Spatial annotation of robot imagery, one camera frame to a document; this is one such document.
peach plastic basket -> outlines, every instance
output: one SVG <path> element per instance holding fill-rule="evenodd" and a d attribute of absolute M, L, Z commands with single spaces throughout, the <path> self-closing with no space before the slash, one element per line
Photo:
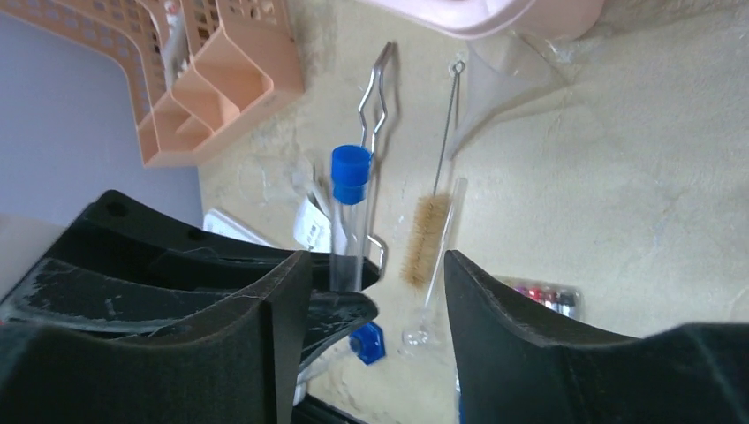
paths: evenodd
<path fill-rule="evenodd" d="M 604 0 L 362 0 L 447 35 L 473 40 L 509 28 L 574 39 L 593 26 Z"/>
<path fill-rule="evenodd" d="M 182 8 L 192 60 L 167 90 L 159 0 L 0 0 L 0 11 L 122 67 L 147 166 L 202 163 L 304 93 L 283 0 L 184 0 Z"/>

plastic organizer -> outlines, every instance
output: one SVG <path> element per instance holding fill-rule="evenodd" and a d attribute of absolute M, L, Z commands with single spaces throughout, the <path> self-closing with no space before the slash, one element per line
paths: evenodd
<path fill-rule="evenodd" d="M 0 0 L 0 11 L 122 67 L 154 167 L 202 163 L 304 93 L 283 0 L 182 0 L 182 10 L 191 61 L 167 90 L 160 0 Z"/>

blue cap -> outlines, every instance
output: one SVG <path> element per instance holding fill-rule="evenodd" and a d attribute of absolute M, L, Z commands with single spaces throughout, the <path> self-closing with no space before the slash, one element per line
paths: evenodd
<path fill-rule="evenodd" d="M 366 365 L 374 364 L 385 357 L 385 337 L 382 329 L 368 322 L 349 336 L 349 346 Z"/>
<path fill-rule="evenodd" d="M 333 197 L 344 205 L 355 205 L 367 195 L 372 154 L 360 146 L 344 145 L 333 149 Z"/>

metal tongs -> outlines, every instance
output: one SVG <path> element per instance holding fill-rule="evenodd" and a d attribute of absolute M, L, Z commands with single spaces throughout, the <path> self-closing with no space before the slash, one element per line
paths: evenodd
<path fill-rule="evenodd" d="M 394 42 L 388 42 L 387 44 L 385 44 L 385 47 L 380 53 L 380 56 L 377 57 L 377 60 L 372 66 L 372 73 L 369 74 L 369 85 L 367 86 L 367 90 L 365 90 L 364 92 L 364 96 L 361 98 L 361 102 L 359 102 L 359 121 L 361 122 L 360 145 L 363 148 L 367 148 L 367 132 L 369 128 L 367 127 L 367 119 L 364 117 L 364 108 L 367 105 L 367 101 L 369 101 L 369 96 L 372 95 L 372 91 L 375 89 L 376 83 L 377 97 L 379 99 L 380 109 L 375 113 L 376 116 L 379 116 L 379 120 L 377 121 L 377 124 L 374 126 L 374 130 L 372 131 L 372 146 L 369 149 L 369 151 L 372 153 L 372 161 L 374 161 L 376 157 L 377 141 L 380 130 L 385 124 L 385 121 L 388 119 L 388 106 L 385 104 L 385 78 L 382 76 L 382 71 L 390 61 L 390 57 L 393 55 L 394 48 Z M 371 207 L 367 208 L 367 238 L 369 239 L 369 242 L 371 244 L 377 246 L 380 249 L 380 276 L 382 276 L 385 270 L 385 262 L 387 261 L 387 248 L 385 247 L 385 243 L 379 237 L 372 234 L 368 229 L 371 221 L 371 209 Z"/>

paper tag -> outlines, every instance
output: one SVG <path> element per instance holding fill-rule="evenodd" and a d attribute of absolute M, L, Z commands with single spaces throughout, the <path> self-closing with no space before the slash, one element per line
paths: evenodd
<path fill-rule="evenodd" d="M 330 253 L 330 220 L 309 198 L 297 210 L 294 239 L 309 251 Z"/>

